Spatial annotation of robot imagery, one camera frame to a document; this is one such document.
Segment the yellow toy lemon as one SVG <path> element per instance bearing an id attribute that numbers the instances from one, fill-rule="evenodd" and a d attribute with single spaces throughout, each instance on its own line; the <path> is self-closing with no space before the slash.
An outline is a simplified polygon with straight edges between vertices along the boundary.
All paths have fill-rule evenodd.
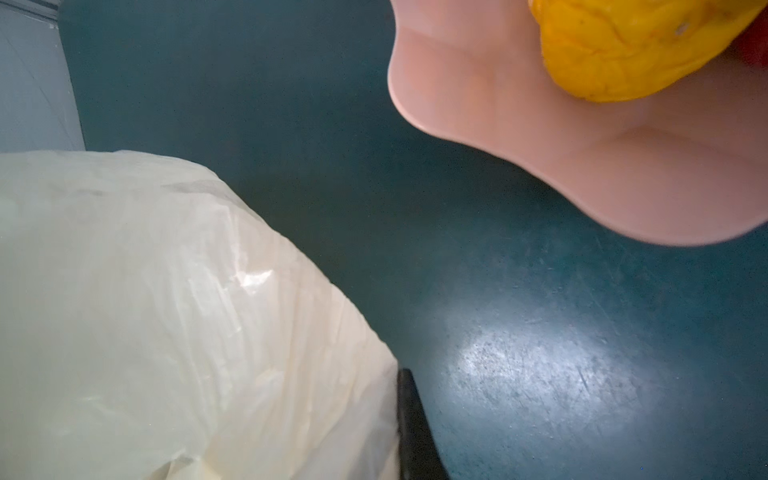
<path id="1" fill-rule="evenodd" d="M 762 13 L 764 1 L 531 1 L 543 65 L 591 102 L 647 97 L 701 69 Z"/>

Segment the pink wavy fruit bowl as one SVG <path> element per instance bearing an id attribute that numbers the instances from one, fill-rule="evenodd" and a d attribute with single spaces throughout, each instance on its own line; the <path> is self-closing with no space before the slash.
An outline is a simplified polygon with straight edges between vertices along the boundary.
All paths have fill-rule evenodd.
<path id="1" fill-rule="evenodd" d="M 767 220 L 767 73 L 731 55 L 646 99 L 546 73 L 523 1 L 396 1 L 388 87 L 425 133 L 518 165 L 633 239 L 697 246 Z"/>

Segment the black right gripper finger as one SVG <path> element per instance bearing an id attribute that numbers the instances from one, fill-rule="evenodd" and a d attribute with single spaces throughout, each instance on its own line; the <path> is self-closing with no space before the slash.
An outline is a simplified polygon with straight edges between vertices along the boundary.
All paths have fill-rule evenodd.
<path id="1" fill-rule="evenodd" d="M 449 480 L 410 369 L 397 375 L 399 463 L 402 480 Z"/>

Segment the cream banana-print plastic bag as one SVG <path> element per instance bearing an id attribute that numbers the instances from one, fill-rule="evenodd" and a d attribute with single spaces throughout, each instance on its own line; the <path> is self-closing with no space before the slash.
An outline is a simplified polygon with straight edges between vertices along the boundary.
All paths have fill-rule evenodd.
<path id="1" fill-rule="evenodd" d="M 1 158 L 5 479 L 395 479 L 398 363 L 209 169 Z"/>

